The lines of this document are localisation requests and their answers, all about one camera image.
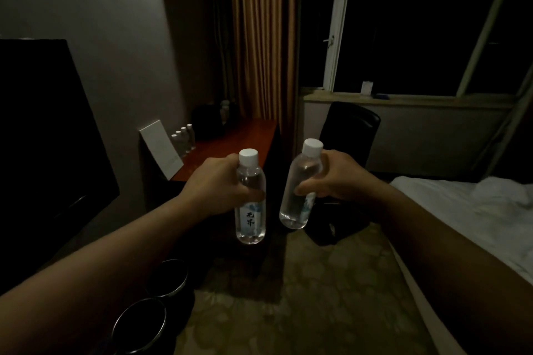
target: window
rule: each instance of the window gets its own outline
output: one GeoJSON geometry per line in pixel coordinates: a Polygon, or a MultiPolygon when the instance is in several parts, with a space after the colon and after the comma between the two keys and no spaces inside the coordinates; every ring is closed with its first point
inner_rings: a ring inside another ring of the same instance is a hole
{"type": "Polygon", "coordinates": [[[533,60],[530,1],[302,0],[299,84],[516,94],[533,60]]]}

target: white bottle cap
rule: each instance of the white bottle cap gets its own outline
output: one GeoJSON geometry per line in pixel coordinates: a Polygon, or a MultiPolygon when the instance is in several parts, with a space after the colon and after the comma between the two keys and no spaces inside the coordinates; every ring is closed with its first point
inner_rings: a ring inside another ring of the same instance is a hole
{"type": "Polygon", "coordinates": [[[302,153],[308,157],[320,157],[324,144],[318,139],[306,139],[303,141],[302,153]]]}
{"type": "Polygon", "coordinates": [[[259,153],[255,149],[243,149],[239,152],[239,163],[244,167],[257,167],[259,153]]]}

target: bottle label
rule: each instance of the bottle label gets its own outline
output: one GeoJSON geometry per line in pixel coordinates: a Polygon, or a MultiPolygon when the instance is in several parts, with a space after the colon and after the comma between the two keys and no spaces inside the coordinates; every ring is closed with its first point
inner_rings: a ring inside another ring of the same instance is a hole
{"type": "Polygon", "coordinates": [[[261,224],[262,205],[248,202],[240,207],[240,232],[245,236],[258,236],[261,224]]]}
{"type": "Polygon", "coordinates": [[[313,209],[313,204],[315,203],[316,193],[311,192],[305,196],[305,202],[303,203],[302,213],[300,219],[306,219],[309,217],[311,209],[313,209]]]}

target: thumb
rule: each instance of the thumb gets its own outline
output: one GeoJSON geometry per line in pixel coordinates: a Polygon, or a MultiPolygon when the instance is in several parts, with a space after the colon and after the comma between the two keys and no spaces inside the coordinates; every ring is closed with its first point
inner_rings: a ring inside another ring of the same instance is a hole
{"type": "Polygon", "coordinates": [[[320,179],[310,178],[304,180],[294,189],[294,193],[299,196],[307,195],[311,192],[321,192],[323,190],[323,182],[320,179]]]}
{"type": "Polygon", "coordinates": [[[265,192],[260,189],[248,188],[241,183],[237,185],[239,199],[243,204],[247,202],[261,202],[265,199],[265,192]]]}

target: window sill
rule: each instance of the window sill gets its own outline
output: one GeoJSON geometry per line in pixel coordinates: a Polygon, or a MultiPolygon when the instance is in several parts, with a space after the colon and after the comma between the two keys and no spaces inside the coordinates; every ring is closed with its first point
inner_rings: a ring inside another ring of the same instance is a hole
{"type": "Polygon", "coordinates": [[[449,108],[483,108],[508,110],[513,108],[516,96],[473,94],[462,97],[455,96],[415,96],[388,95],[389,100],[381,100],[360,93],[335,93],[322,89],[300,89],[300,97],[305,102],[332,103],[346,102],[361,105],[380,106],[417,106],[417,107],[449,107],[449,108]]]}

